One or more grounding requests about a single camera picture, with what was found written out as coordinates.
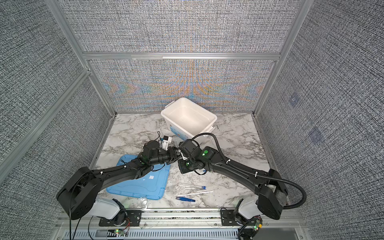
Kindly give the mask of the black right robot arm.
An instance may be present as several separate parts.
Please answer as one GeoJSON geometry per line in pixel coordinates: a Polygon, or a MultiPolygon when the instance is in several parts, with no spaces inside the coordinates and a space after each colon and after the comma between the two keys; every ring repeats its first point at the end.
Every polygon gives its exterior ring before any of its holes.
{"type": "Polygon", "coordinates": [[[237,206],[237,215],[243,220],[265,215],[279,220],[288,196],[288,189],[280,174],[270,169],[268,172],[247,167],[233,161],[211,147],[201,149],[194,141],[186,140],[178,147],[184,160],[179,160],[182,174],[205,169],[208,172],[224,175],[251,190],[255,196],[243,197],[237,206]]]}

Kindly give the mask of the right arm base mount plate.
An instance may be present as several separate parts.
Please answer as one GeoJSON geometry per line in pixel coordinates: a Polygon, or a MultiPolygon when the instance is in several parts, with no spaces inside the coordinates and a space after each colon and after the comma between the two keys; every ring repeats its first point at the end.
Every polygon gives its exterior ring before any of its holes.
{"type": "Polygon", "coordinates": [[[220,209],[222,226],[243,226],[248,220],[235,211],[235,209],[220,209]]]}

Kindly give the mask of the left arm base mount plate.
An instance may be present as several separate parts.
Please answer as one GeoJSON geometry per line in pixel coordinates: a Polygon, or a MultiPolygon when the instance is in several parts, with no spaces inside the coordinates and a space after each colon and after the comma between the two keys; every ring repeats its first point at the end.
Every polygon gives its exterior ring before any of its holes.
{"type": "Polygon", "coordinates": [[[101,218],[99,227],[138,227],[142,218],[141,210],[126,210],[119,212],[113,219],[101,218]]]}

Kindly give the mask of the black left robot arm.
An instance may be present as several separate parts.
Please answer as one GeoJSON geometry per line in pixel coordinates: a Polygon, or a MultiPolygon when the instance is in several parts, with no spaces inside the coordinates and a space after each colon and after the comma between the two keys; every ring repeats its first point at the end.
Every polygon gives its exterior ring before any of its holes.
{"type": "Polygon", "coordinates": [[[93,216],[113,221],[114,225],[120,226],[127,218],[124,206],[117,200],[111,200],[107,201],[110,208],[97,207],[99,192],[124,181],[142,178],[157,164],[170,165],[182,158],[178,148],[169,147],[164,150],[159,142],[150,141],[135,159],[126,164],[101,170],[90,170],[88,167],[78,169],[59,190],[56,199],[70,220],[80,219],[93,212],[93,216]]]}

